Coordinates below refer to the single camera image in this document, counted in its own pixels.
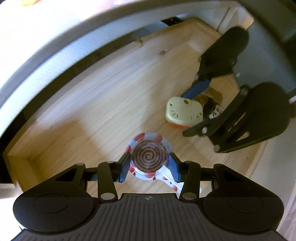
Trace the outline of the orange plastic pumpkin half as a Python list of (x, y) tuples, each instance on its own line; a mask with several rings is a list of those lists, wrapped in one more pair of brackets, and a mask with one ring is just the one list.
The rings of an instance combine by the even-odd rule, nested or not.
[(22, 6), (32, 6), (41, 0), (22, 0)]

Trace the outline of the swirl lollipop candy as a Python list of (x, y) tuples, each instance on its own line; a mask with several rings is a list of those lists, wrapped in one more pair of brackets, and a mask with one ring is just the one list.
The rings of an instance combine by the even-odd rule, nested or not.
[(169, 154), (173, 153), (171, 143), (158, 133), (140, 133), (125, 149), (130, 153), (130, 173), (144, 181), (163, 181), (178, 194), (183, 182), (177, 183), (168, 169)]

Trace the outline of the wooden drawer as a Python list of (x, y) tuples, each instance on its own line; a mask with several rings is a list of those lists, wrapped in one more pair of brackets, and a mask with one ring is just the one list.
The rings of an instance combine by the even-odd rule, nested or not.
[(179, 159), (222, 163), (250, 177), (265, 143), (217, 154), (207, 138), (185, 138), (166, 121), (168, 100), (192, 83), (199, 56), (219, 34), (197, 19), (140, 38), (98, 61), (49, 99), (5, 150), (26, 191), (77, 163), (117, 161), (139, 133), (155, 132)]

